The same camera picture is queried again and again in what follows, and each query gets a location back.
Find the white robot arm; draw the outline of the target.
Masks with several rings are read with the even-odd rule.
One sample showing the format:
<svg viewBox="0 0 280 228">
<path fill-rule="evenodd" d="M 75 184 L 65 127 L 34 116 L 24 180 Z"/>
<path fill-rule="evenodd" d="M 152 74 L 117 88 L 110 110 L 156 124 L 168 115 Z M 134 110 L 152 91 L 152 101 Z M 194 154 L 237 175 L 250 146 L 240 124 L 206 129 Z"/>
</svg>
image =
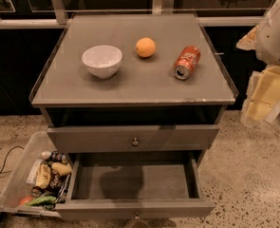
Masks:
<svg viewBox="0 0 280 228">
<path fill-rule="evenodd" d="M 254 50 L 258 60 L 267 64 L 260 73 L 253 72 L 242 106 L 241 123 L 254 127 L 273 123 L 280 113 L 280 0 L 266 12 L 261 22 L 236 44 Z"/>
</svg>

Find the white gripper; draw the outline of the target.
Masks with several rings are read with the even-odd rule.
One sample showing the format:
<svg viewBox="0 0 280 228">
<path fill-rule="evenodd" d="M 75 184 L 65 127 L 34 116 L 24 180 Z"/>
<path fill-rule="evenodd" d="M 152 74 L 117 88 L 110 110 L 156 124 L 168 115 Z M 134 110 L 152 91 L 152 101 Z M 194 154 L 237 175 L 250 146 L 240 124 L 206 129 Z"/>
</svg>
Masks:
<svg viewBox="0 0 280 228">
<path fill-rule="evenodd" d="M 252 28 L 237 43 L 242 50 L 255 50 L 258 26 Z M 262 122 L 272 124 L 280 114 L 280 66 L 267 65 L 250 77 L 247 98 L 242 106 L 241 123 L 254 127 Z"/>
</svg>

